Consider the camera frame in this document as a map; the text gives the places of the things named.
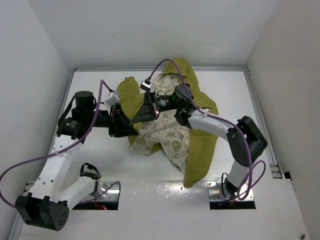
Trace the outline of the olive green hooded jacket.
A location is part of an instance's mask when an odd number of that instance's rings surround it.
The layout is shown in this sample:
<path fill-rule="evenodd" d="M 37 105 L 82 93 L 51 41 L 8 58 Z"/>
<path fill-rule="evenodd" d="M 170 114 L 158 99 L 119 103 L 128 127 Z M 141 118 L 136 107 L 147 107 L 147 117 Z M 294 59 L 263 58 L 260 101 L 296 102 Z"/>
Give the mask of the olive green hooded jacket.
<path fill-rule="evenodd" d="M 173 61 L 177 67 L 167 62 L 162 72 L 154 78 L 156 93 L 169 96 L 177 85 L 186 82 L 190 85 L 195 104 L 217 115 L 216 103 L 200 90 L 191 65 L 184 58 Z M 191 188 L 207 175 L 218 137 L 179 125 L 175 114 L 176 110 L 164 111 L 154 121 L 134 123 L 133 127 L 139 135 L 128 138 L 129 150 L 132 154 L 145 156 L 164 151 L 168 160 L 183 173 L 184 187 Z"/>

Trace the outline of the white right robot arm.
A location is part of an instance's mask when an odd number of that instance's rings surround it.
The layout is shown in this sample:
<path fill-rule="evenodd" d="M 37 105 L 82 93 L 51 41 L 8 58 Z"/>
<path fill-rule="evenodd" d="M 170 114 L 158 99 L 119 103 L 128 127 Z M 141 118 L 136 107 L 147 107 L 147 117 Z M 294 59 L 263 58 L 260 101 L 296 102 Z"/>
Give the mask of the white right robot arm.
<path fill-rule="evenodd" d="M 248 183 L 251 188 L 254 162 L 266 149 L 268 143 L 255 122 L 248 116 L 228 120 L 210 114 L 196 106 L 189 84 L 177 85 L 171 95 L 157 96 L 153 83 L 141 83 L 145 91 L 142 107 L 133 117 L 132 123 L 156 120 L 160 113 L 175 110 L 174 118 L 184 127 L 201 130 L 225 139 L 234 158 L 228 176 L 221 185 L 230 198 L 244 199 L 247 192 L 241 193 L 241 187 Z"/>

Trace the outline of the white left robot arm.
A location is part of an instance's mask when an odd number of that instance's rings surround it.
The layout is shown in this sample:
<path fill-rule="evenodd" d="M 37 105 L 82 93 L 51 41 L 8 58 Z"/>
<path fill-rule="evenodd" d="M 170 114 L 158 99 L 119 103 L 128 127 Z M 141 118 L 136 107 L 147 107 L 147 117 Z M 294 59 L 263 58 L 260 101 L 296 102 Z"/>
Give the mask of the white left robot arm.
<path fill-rule="evenodd" d="M 58 120 L 58 129 L 46 163 L 26 195 L 20 195 L 15 208 L 24 223 L 30 226 L 60 231 L 66 224 L 70 211 L 87 195 L 98 194 L 103 185 L 99 171 L 87 163 L 75 183 L 62 189 L 68 169 L 85 141 L 90 125 L 108 128 L 116 138 L 135 136 L 138 132 L 131 125 L 119 103 L 120 94 L 111 91 L 104 104 L 106 110 L 96 110 L 100 102 L 90 91 L 78 91 Z"/>

